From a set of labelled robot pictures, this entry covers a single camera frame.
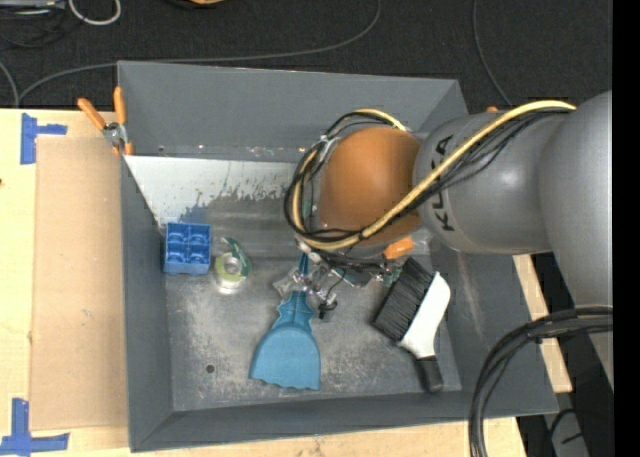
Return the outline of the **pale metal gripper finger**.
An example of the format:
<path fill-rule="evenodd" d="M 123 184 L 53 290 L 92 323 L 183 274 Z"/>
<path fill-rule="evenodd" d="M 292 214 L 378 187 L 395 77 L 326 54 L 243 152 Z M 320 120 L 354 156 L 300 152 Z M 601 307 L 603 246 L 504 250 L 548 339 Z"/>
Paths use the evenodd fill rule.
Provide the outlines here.
<path fill-rule="evenodd" d="M 292 267 L 282 278 L 272 283 L 273 288 L 280 296 L 290 296 L 293 292 L 303 290 L 303 275 L 298 267 Z"/>
<path fill-rule="evenodd" d="M 309 275 L 307 295 L 312 306 L 333 306 L 337 299 L 338 276 L 331 269 L 317 269 Z"/>

